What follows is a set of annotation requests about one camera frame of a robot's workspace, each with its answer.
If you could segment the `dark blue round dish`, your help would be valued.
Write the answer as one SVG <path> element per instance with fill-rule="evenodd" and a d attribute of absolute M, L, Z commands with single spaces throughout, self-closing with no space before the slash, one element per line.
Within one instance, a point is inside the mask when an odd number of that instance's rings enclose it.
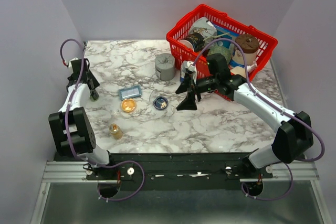
<path fill-rule="evenodd" d="M 156 97 L 153 101 L 153 106 L 158 110 L 164 110 L 168 106 L 168 100 L 163 96 Z"/>

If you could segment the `clear foil seal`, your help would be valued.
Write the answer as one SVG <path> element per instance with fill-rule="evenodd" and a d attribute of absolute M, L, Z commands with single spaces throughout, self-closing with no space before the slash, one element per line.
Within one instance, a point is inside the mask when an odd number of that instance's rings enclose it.
<path fill-rule="evenodd" d="M 149 102 L 153 103 L 156 97 L 158 96 L 158 90 L 153 90 L 149 96 Z"/>

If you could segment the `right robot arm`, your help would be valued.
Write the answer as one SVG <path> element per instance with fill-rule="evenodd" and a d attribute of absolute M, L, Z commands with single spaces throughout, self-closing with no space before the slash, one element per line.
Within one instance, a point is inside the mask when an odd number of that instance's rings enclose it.
<path fill-rule="evenodd" d="M 184 77 L 176 93 L 186 93 L 186 98 L 176 109 L 195 111 L 201 93 L 216 91 L 250 109 L 266 122 L 274 130 L 275 139 L 272 144 L 243 158 L 241 171 L 246 177 L 255 177 L 267 165 L 277 162 L 289 164 L 313 145 L 312 132 L 309 130 L 310 116 L 307 113 L 296 114 L 258 92 L 247 83 L 246 78 L 231 73 L 221 54 L 208 56 L 206 65 L 211 75 L 199 79 L 193 62 L 182 63 L 181 74 Z"/>

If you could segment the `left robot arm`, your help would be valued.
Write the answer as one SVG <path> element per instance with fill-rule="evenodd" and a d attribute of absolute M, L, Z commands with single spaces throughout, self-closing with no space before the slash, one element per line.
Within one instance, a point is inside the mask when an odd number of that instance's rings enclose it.
<path fill-rule="evenodd" d="M 66 101 L 58 112 L 49 115 L 48 122 L 59 156 L 77 157 L 99 165 L 98 173 L 104 179 L 112 179 L 116 175 L 116 166 L 110 162 L 109 152 L 97 145 L 85 112 L 89 100 L 99 99 L 96 88 L 100 84 L 89 67 L 88 59 L 70 61 L 72 74 L 68 77 Z"/>

